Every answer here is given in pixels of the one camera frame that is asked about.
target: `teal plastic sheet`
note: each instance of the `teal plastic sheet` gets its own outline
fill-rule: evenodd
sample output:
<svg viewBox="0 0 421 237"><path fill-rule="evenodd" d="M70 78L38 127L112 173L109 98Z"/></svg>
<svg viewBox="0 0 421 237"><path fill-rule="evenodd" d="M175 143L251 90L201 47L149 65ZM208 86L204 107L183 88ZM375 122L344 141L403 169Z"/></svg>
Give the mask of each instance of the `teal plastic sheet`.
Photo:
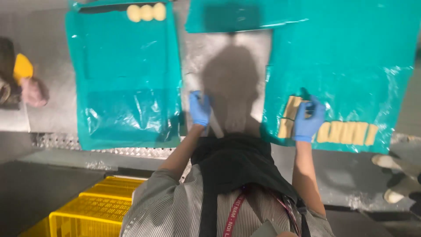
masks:
<svg viewBox="0 0 421 237"><path fill-rule="evenodd" d="M301 13L309 20L273 33L262 137L295 145L277 137L288 97L314 94L326 121L367 122L378 132L371 146L314 141L313 148L388 153L413 71L421 2L304 0Z"/></svg>
<svg viewBox="0 0 421 237"><path fill-rule="evenodd" d="M134 23L118 3L133 1L70 2L66 15L79 142L84 150L175 147L182 116L173 5L164 1L164 21Z"/></svg>
<svg viewBox="0 0 421 237"><path fill-rule="evenodd" d="M305 21L290 0L191 0L186 31L235 32Z"/></svg>

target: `teal bag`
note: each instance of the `teal bag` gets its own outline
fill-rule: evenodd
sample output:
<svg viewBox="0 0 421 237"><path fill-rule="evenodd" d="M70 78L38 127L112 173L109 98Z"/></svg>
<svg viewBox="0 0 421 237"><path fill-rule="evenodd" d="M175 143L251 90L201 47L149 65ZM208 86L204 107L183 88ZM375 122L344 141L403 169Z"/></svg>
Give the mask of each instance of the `teal bag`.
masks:
<svg viewBox="0 0 421 237"><path fill-rule="evenodd" d="M304 0L308 21L274 30L261 125L264 140L277 137L290 95L319 97L326 121L361 121L378 132L373 145L312 144L315 149L386 154L412 75L421 2L409 0Z"/></svg>
<svg viewBox="0 0 421 237"><path fill-rule="evenodd" d="M76 72L83 150L176 147L181 67L173 4L164 21L131 22L121 3L70 1L66 33Z"/></svg>
<svg viewBox="0 0 421 237"><path fill-rule="evenodd" d="M268 29L305 21L290 0L191 0L188 33Z"/></svg>

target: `gray striped shirt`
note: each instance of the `gray striped shirt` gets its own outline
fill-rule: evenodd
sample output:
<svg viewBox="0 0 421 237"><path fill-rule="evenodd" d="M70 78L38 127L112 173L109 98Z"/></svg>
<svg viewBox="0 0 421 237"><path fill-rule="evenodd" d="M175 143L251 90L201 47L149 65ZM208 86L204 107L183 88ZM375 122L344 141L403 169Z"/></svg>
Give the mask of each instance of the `gray striped shirt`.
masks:
<svg viewBox="0 0 421 237"><path fill-rule="evenodd" d="M218 237L222 236L231 206L240 192L235 190L218 195ZM120 235L199 236L202 199L203 182L198 165L192 166L184 183L179 183L171 177L168 170L157 170L134 191L132 207L124 216ZM288 206L301 229L301 215L294 206ZM309 210L306 219L312 237L334 236L323 215ZM232 237L251 236L266 220L271 220L284 231L294 232L282 205L272 195L256 187L247 194L238 212Z"/></svg>

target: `black apron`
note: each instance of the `black apron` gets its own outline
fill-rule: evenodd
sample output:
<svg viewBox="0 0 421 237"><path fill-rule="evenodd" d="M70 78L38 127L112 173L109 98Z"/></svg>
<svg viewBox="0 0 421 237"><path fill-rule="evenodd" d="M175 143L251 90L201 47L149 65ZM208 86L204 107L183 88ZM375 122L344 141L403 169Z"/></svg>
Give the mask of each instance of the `black apron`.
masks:
<svg viewBox="0 0 421 237"><path fill-rule="evenodd" d="M310 237L306 206L275 166L270 143L244 134L224 138L201 137L191 157L199 164L203 178L200 237L216 237L218 194L229 193L255 183L271 189L280 199L286 196L301 213L302 237Z"/></svg>

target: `blue latex glove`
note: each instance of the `blue latex glove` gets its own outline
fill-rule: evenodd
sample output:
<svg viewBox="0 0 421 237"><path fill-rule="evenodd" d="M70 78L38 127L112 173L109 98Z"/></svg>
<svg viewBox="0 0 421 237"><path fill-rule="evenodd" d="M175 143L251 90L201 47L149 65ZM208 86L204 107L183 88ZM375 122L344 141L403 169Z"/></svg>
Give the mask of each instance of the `blue latex glove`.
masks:
<svg viewBox="0 0 421 237"><path fill-rule="evenodd" d="M190 93L190 115L192 116L193 124L200 124L206 127L211 116L211 102L207 95L203 95L202 100L200 97L200 91Z"/></svg>
<svg viewBox="0 0 421 237"><path fill-rule="evenodd" d="M309 118L304 117L306 109L311 115ZM326 106L314 95L311 96L310 102L301 102L295 117L293 140L312 142L313 135L325 121L325 112Z"/></svg>

